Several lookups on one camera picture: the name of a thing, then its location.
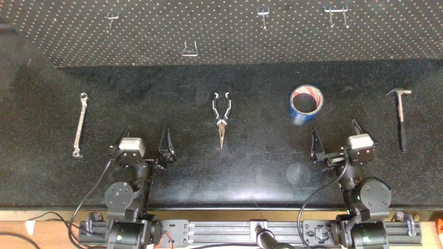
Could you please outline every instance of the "pegboard hook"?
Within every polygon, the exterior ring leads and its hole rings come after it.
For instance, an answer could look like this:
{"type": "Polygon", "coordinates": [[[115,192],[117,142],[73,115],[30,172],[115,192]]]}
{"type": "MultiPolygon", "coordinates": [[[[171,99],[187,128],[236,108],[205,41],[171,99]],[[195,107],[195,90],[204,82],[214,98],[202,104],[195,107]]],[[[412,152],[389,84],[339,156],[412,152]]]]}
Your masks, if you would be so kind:
{"type": "Polygon", "coordinates": [[[183,52],[181,52],[181,56],[198,56],[199,55],[199,51],[197,50],[197,43],[194,41],[194,46],[195,46],[195,51],[193,50],[189,50],[188,47],[186,46],[186,41],[185,41],[185,49],[183,49],[183,52]]]}
{"type": "Polygon", "coordinates": [[[326,7],[323,7],[323,10],[325,10],[325,12],[328,12],[328,13],[329,13],[329,22],[331,23],[331,28],[334,27],[334,24],[332,23],[332,13],[333,13],[333,12],[341,12],[341,13],[343,14],[343,18],[345,19],[345,25],[346,25],[346,28],[349,28],[349,25],[348,25],[347,22],[346,22],[346,11],[348,11],[347,6],[346,6],[346,8],[343,7],[343,8],[341,8],[340,10],[332,10],[330,7],[329,7],[329,9],[327,10],[326,7]]]}
{"type": "Polygon", "coordinates": [[[108,27],[108,30],[106,31],[106,33],[109,33],[109,31],[110,31],[111,28],[112,28],[112,22],[113,22],[114,20],[117,20],[119,17],[120,17],[120,13],[117,13],[116,16],[115,16],[114,14],[109,15],[109,13],[108,13],[108,15],[106,16],[106,18],[108,18],[108,19],[111,20],[111,21],[109,22],[109,27],[108,27]]]}
{"type": "Polygon", "coordinates": [[[258,14],[258,16],[263,17],[263,28],[266,29],[266,22],[264,20],[264,16],[269,15],[269,8],[267,11],[265,10],[265,7],[261,8],[261,11],[260,11],[260,8],[257,8],[257,14],[258,14]]]}

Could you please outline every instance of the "black pegboard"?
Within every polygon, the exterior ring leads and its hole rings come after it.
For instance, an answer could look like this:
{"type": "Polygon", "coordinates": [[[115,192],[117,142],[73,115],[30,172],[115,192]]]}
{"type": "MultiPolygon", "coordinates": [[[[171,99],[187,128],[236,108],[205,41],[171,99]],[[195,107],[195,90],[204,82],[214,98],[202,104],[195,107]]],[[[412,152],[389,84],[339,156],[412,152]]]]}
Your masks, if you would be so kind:
{"type": "Polygon", "coordinates": [[[443,58],[441,1],[0,1],[56,66],[443,58]],[[266,27],[257,9],[269,7],[266,27]],[[332,15],[324,8],[347,7],[332,15]],[[109,29],[107,15],[118,15],[109,29]],[[183,57],[184,43],[197,57],[183,57]]]}

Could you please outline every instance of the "pliers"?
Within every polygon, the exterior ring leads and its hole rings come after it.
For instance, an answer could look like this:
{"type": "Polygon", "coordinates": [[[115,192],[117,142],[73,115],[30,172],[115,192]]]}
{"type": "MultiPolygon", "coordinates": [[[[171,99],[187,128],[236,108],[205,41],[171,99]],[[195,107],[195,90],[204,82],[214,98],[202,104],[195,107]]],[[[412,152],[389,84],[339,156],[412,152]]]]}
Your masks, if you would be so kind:
{"type": "Polygon", "coordinates": [[[220,136],[220,148],[223,149],[223,141],[224,141],[224,127],[228,124],[228,118],[230,114],[231,100],[229,93],[225,94],[226,99],[228,100],[228,108],[226,109],[226,113],[224,114],[223,119],[220,118],[219,112],[217,111],[217,99],[219,98],[219,94],[215,93],[215,97],[213,100],[213,110],[215,114],[215,119],[217,121],[217,125],[219,126],[219,136],[220,136]]]}

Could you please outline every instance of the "silver wrench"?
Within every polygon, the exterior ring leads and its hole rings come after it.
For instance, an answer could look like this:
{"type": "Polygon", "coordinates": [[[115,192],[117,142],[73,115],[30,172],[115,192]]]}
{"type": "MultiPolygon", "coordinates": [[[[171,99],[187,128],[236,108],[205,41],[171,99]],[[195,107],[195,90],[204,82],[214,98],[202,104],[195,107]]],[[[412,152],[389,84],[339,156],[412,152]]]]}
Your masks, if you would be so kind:
{"type": "Polygon", "coordinates": [[[77,133],[75,135],[74,152],[72,153],[72,155],[74,157],[80,157],[80,147],[78,144],[80,143],[80,136],[82,135],[84,114],[86,113],[86,107],[88,106],[88,104],[87,104],[88,95],[86,93],[81,93],[80,100],[82,101],[82,112],[80,113],[80,119],[78,120],[77,133]]]}

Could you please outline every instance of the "pliers handle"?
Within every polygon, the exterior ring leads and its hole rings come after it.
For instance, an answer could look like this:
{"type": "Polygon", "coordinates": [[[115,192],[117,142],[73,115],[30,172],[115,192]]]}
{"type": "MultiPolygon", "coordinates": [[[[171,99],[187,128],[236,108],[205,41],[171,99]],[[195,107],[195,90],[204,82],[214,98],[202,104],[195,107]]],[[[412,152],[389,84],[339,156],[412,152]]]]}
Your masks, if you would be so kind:
{"type": "Polygon", "coordinates": [[[215,93],[215,97],[213,100],[213,111],[215,114],[215,119],[217,121],[217,125],[219,125],[220,123],[222,123],[223,125],[228,124],[228,118],[230,115],[230,108],[232,107],[232,105],[231,105],[229,93],[226,93],[225,96],[226,96],[226,99],[228,100],[228,108],[226,109],[226,113],[224,114],[223,119],[220,118],[219,112],[217,111],[217,100],[219,98],[218,93],[215,93]]]}

